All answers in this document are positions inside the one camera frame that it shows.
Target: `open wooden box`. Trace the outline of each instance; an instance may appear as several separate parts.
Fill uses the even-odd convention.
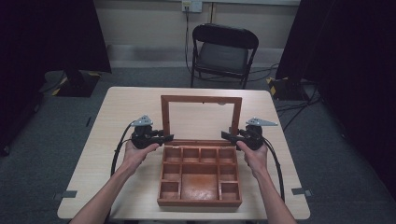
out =
[[[231,134],[237,134],[242,98],[163,95],[163,132],[170,134],[169,103],[233,104]],[[242,203],[236,150],[225,140],[166,143],[158,192],[160,206],[238,207]]]

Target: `forearm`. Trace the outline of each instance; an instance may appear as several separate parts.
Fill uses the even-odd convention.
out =
[[[103,223],[128,178],[127,170],[121,166],[70,223]]]
[[[257,181],[259,182],[260,193],[265,206],[265,212],[270,224],[275,223],[296,223],[289,208],[284,204],[280,198],[271,176],[267,171],[261,171],[256,174]]]

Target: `person's right arm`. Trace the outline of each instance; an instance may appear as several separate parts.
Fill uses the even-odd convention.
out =
[[[260,193],[267,213],[268,223],[288,224],[296,223],[289,208],[280,198],[276,191],[271,176],[267,170],[267,152],[268,148],[263,145],[258,150],[251,150],[245,143],[238,141],[236,143],[242,151],[245,152],[245,161],[253,173],[253,176],[259,183]]]

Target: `table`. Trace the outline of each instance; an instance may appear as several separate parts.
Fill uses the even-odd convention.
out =
[[[163,127],[161,95],[242,97],[239,128],[253,117],[279,123],[271,95],[267,91],[134,88],[113,87],[106,94],[87,143],[81,153],[67,190],[76,190],[75,198],[63,198],[58,210],[60,218],[70,219],[107,182],[114,149],[129,123],[148,115],[152,127]],[[232,110],[227,105],[170,105],[171,133],[175,138],[220,139],[220,131],[228,131]],[[307,219],[310,211],[303,194],[293,195],[291,189],[301,187],[292,157],[280,125],[265,126],[263,135],[272,143],[282,167],[286,205],[296,219]],[[123,158],[120,153],[118,165]],[[259,220],[267,219],[256,179],[237,151],[241,180],[242,204],[237,208],[160,207],[157,204],[163,147],[148,154],[137,172],[126,182],[112,206],[111,218],[140,220]],[[276,166],[268,154],[268,170],[279,191]]]

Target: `person's arm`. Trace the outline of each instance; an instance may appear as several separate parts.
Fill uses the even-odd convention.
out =
[[[152,144],[144,149],[136,149],[131,141],[125,146],[125,155],[121,166],[107,183],[79,210],[70,223],[104,223],[111,205],[119,195],[128,178],[134,174],[137,167],[159,145]]]
[[[260,193],[267,213],[268,223],[296,223],[289,208],[280,198],[276,191],[271,176],[267,170],[267,152],[268,148],[263,145],[258,150],[251,150],[245,143],[238,141],[236,143],[242,151],[245,152],[245,161],[249,165],[253,176],[259,183]]]

